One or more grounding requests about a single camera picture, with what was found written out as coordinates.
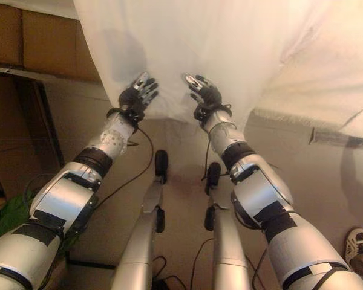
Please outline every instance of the white sheet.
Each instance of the white sheet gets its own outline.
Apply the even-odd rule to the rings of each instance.
[[[140,72],[160,85],[151,118],[195,123],[181,73],[219,87],[243,127],[267,82],[313,39],[330,1],[74,0],[109,99]]]
[[[363,138],[363,0],[333,3],[318,37],[286,63],[256,112]]]

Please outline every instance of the silver arm segment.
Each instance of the silver arm segment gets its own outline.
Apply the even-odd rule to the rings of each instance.
[[[102,133],[34,198],[29,220],[0,237],[0,289],[37,289],[64,237],[84,230],[95,192],[134,128],[116,112]]]
[[[209,206],[214,209],[214,270],[212,289],[250,289],[247,263],[231,212],[229,195],[209,191]]]
[[[234,209],[245,226],[261,229],[265,234],[270,261],[283,289],[363,289],[360,276],[350,272],[327,239],[294,211],[289,189],[237,131],[231,112],[221,105],[218,89],[202,76],[186,75],[185,80],[199,95],[191,94],[198,102],[194,117],[208,133],[212,149],[225,163],[235,184],[231,194]],[[223,231],[223,218],[216,212],[219,221],[215,226]],[[225,239],[217,241],[225,247]],[[215,249],[223,253],[220,245]],[[237,278],[231,272],[227,275],[227,281]]]
[[[160,232],[163,189],[158,177],[146,192],[140,216],[113,278],[112,290],[146,290],[152,286],[152,252],[154,233]]]

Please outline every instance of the black cable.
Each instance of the black cable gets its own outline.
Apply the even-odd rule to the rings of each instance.
[[[152,279],[156,279],[160,275],[160,273],[164,270],[165,266],[167,265],[167,259],[166,259],[166,257],[164,257],[164,256],[157,256],[155,259],[153,259],[153,262],[155,262],[157,259],[163,259],[164,265],[160,268],[160,270],[157,272],[157,274],[153,276]]]
[[[52,273],[53,273],[53,266],[51,265],[50,268],[48,269],[46,276],[44,277],[43,284],[41,284],[38,290],[43,290],[47,286],[48,282],[51,279]]]
[[[270,166],[272,166],[272,167],[274,167],[274,168],[276,168],[276,169],[278,169],[278,170],[281,170],[281,168],[279,168],[278,166],[276,166],[276,165],[274,165],[274,164],[272,164],[272,163],[269,163],[269,162],[268,162],[268,165],[270,165]]]
[[[206,159],[204,161],[204,175],[200,181],[203,181],[207,178],[207,163],[208,163],[208,152],[210,149],[210,142],[211,142],[211,140],[209,139],[208,143],[207,143],[207,149],[206,149]],[[220,176],[227,176],[227,175],[230,175],[230,173],[226,172],[226,173],[221,174]]]
[[[22,201],[24,204],[24,207],[27,208],[28,210],[30,209],[30,206],[28,205],[28,198],[27,198],[27,191],[28,188],[31,186],[32,182],[34,182],[35,180],[37,180],[39,177],[42,176],[51,176],[54,175],[54,173],[41,173],[36,175],[35,177],[33,177],[28,183],[27,186],[25,187],[25,190],[23,191],[23,196],[22,196]]]
[[[256,270],[255,270],[254,264],[252,263],[252,261],[250,260],[250,258],[246,254],[244,256],[245,256],[246,260],[249,262],[250,266],[252,267],[252,269],[253,269],[253,271],[255,273]],[[262,289],[266,290],[264,284],[262,283],[261,277],[260,277],[260,275],[258,273],[257,273],[257,278],[258,278],[258,281],[260,281]]]
[[[153,155],[154,155],[154,147],[153,147],[153,143],[152,140],[150,139],[150,137],[148,136],[147,133],[145,133],[143,130],[141,130],[140,128],[138,128],[138,130],[144,134],[144,136],[148,139],[150,145],[151,145],[151,159],[149,160],[148,165],[139,173],[137,174],[135,177],[129,179],[126,183],[122,184],[119,188],[117,188],[115,191],[113,191],[111,194],[109,194],[106,198],[104,198],[97,206],[94,210],[97,210],[105,201],[107,201],[109,198],[111,198],[113,195],[115,195],[120,189],[122,189],[124,186],[128,185],[129,183],[131,183],[132,181],[136,180],[137,178],[139,178],[140,176],[142,176],[147,169],[151,166],[152,164],[152,159],[153,159]]]
[[[189,283],[189,290],[192,290],[192,283],[194,282],[194,273],[195,273],[195,264],[196,264],[196,261],[199,257],[199,254],[201,252],[201,250],[203,249],[204,245],[209,242],[210,240],[213,240],[213,238],[210,238],[210,239],[207,239],[205,240],[201,245],[200,245],[200,248],[198,250],[198,253],[196,254],[195,256],[195,260],[194,260],[194,263],[192,264],[192,273],[191,273],[191,281]]]
[[[253,279],[252,279],[252,287],[253,289],[255,290],[255,278],[257,277],[258,275],[258,271],[260,270],[261,268],[261,265],[262,265],[262,261],[264,260],[265,256],[266,256],[266,253],[267,253],[267,249],[265,249],[260,257],[260,260],[258,261],[258,265],[257,265],[257,268],[255,269],[254,271],[254,275],[253,275]]]
[[[237,219],[237,221],[242,225],[242,226],[244,226],[245,228],[250,228],[251,230],[258,230],[258,228],[254,228],[254,227],[252,227],[251,225],[246,225],[241,219],[240,219],[240,217],[239,217],[239,215],[238,215],[238,213],[237,213],[237,211],[235,210],[234,211],[234,215],[235,215],[235,217],[236,217],[236,219]]]
[[[183,287],[183,289],[184,290],[187,290],[187,287],[186,287],[186,285],[183,283],[183,281],[179,278],[179,277],[177,277],[176,275],[169,275],[169,276],[167,276],[167,277],[165,277],[165,278],[163,278],[162,280],[167,280],[167,279],[169,279],[169,278],[175,278],[176,280],[178,280],[179,282],[180,282],[180,284],[182,285],[182,287]]]

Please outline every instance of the shoe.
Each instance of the shoe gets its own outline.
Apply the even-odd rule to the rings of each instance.
[[[363,229],[352,229],[345,240],[345,261],[350,264],[352,258],[363,253]]]

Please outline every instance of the floor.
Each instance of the floor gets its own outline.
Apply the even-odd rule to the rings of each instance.
[[[48,94],[48,98],[62,151],[69,161],[98,133],[109,103],[79,95],[67,97],[58,92]],[[200,182],[207,137],[197,126],[172,120],[146,120],[140,125],[152,138],[155,150],[165,149],[169,155],[169,179],[163,191],[166,229],[156,235],[154,247],[155,257],[163,255],[168,260],[160,276],[177,275],[189,287],[196,252],[203,241],[212,237],[203,227],[208,197],[204,194],[204,183]],[[277,173],[291,189],[296,210],[341,253],[346,232],[353,226],[363,226],[363,149],[309,144],[311,134],[310,127],[267,121],[254,115],[245,130],[249,144],[278,168]],[[132,140],[140,145],[130,147],[118,158],[98,192],[100,199],[148,162],[151,154],[148,141],[140,132]],[[214,160],[218,158],[210,152],[209,163]],[[118,262],[153,175],[152,165],[93,214],[87,231],[71,251],[72,259]],[[231,192],[228,179],[222,178],[220,186]],[[256,265],[266,246],[264,238],[259,231],[238,228],[244,252]],[[160,267],[161,264],[155,263],[154,270]],[[194,289],[211,288],[211,269],[212,242],[209,242],[197,260]],[[62,289],[108,289],[113,273],[78,266],[70,266],[68,272]],[[266,289],[280,289],[269,259],[264,260],[260,276]],[[171,289],[182,289],[174,279],[167,282]]]

